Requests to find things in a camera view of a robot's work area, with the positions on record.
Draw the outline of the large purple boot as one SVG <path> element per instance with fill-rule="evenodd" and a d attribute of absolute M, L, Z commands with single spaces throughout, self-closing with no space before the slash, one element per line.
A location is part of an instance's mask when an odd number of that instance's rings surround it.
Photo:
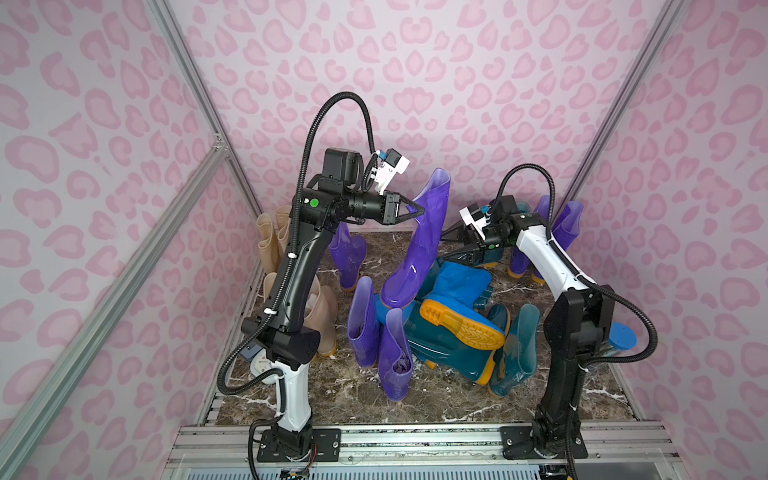
<path fill-rule="evenodd" d="M 446 218 L 451 177 L 442 168 L 433 171 L 414 202 L 424 209 L 415 217 L 417 227 L 404 261 L 387 278 L 380 300 L 388 308 L 404 309 L 416 297 L 437 257 L 438 245 Z"/>
<path fill-rule="evenodd" d="M 338 225 L 328 250 L 340 274 L 340 287 L 345 291 L 353 291 L 367 255 L 366 240 L 361 235 L 351 234 L 348 225 L 342 222 Z"/>

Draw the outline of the large purple boot back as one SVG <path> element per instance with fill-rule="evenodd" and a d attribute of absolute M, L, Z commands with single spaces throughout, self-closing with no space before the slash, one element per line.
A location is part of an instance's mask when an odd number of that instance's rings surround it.
<path fill-rule="evenodd" d="M 404 261 L 387 278 L 380 300 L 388 308 L 404 309 L 416 297 L 437 257 L 438 245 L 446 218 L 451 177 L 442 168 L 433 171 L 414 202 L 424 209 L 415 217 L 417 227 Z"/>

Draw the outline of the purple rain boot small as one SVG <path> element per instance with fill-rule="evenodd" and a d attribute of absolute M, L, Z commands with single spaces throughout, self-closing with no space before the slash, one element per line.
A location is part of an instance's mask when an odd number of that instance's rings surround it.
<path fill-rule="evenodd" d="M 536 206 L 536 212 L 542 216 L 545 222 L 549 219 L 550 196 L 544 195 Z M 570 201 L 563 212 L 558 216 L 552 227 L 552 233 L 559 245 L 567 250 L 580 234 L 580 219 L 584 211 L 584 204 L 579 201 Z"/>
<path fill-rule="evenodd" d="M 549 220 L 550 196 L 544 195 L 539 200 L 534 210 L 527 210 L 527 213 L 537 213 L 542 219 L 544 226 L 548 226 Z M 544 235 L 535 235 L 534 228 L 530 227 L 521 232 L 518 237 L 517 245 L 513 248 L 507 273 L 513 278 L 520 278 L 525 273 L 531 263 L 535 263 L 541 258 L 543 252 Z"/>

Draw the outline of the beige rain boot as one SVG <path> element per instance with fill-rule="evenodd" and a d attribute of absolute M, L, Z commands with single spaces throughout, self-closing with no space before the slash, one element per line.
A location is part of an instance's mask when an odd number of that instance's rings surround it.
<path fill-rule="evenodd" d="M 278 274 L 276 272 L 270 272 L 263 280 L 263 306 L 266 308 L 272 308 L 274 305 L 277 289 L 279 288 L 277 277 Z"/>
<path fill-rule="evenodd" d="M 277 223 L 276 237 L 281 255 L 285 254 L 290 240 L 291 211 L 292 207 L 290 205 L 278 207 L 275 211 Z"/>
<path fill-rule="evenodd" d="M 262 267 L 266 274 L 276 272 L 279 269 L 282 254 L 272 216 L 268 212 L 260 214 L 256 227 L 260 235 L 257 247 Z"/>
<path fill-rule="evenodd" d="M 321 284 L 315 277 L 305 305 L 304 325 L 320 333 L 320 343 L 317 353 L 327 357 L 333 355 L 337 348 L 336 319 L 338 315 L 338 299 L 333 289 Z"/>

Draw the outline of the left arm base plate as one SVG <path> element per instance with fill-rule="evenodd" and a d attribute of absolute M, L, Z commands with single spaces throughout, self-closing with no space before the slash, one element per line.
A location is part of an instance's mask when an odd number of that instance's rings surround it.
<path fill-rule="evenodd" d="M 256 460 L 260 463 L 337 462 L 341 430 L 306 426 L 289 431 L 279 426 L 266 430 L 260 438 Z"/>

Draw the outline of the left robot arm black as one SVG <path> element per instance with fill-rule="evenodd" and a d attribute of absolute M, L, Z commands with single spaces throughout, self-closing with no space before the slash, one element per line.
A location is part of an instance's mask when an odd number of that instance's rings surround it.
<path fill-rule="evenodd" d="M 424 207 L 397 193 L 353 192 L 343 187 L 304 188 L 294 198 L 290 241 L 265 306 L 248 328 L 248 342 L 263 347 L 269 368 L 259 379 L 277 381 L 280 413 L 272 438 L 299 456 L 312 439 L 308 369 L 321 334 L 304 324 L 305 305 L 320 264 L 341 223 L 374 220 L 396 225 L 417 218 Z"/>

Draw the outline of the large purple boot front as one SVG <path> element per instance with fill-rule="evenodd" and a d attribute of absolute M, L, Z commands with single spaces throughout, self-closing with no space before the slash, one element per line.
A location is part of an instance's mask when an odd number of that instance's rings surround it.
<path fill-rule="evenodd" d="M 348 225 L 342 222 L 338 225 L 328 250 L 340 274 L 340 287 L 345 291 L 353 291 L 367 255 L 366 240 L 361 235 L 351 234 Z"/>

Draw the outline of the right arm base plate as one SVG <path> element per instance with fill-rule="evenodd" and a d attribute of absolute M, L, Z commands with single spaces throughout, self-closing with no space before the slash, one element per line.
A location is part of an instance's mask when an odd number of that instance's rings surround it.
<path fill-rule="evenodd" d="M 540 431 L 538 425 L 502 426 L 499 430 L 502 455 L 507 460 L 565 460 L 566 447 L 574 459 L 586 459 L 586 442 L 577 428 L 570 435 L 565 431 L 550 434 Z"/>

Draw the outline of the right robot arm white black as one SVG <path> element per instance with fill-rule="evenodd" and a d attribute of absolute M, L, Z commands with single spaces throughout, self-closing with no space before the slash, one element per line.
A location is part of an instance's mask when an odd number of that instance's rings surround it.
<path fill-rule="evenodd" d="M 445 230 L 441 239 L 463 246 L 445 258 L 475 266 L 484 254 L 516 247 L 544 278 L 555 304 L 543 322 L 550 347 L 546 390 L 529 427 L 504 427 L 507 460 L 586 456 L 578 409 L 587 373 L 610 332 L 614 301 L 590 287 L 591 280 L 574 266 L 537 213 L 471 214 Z"/>

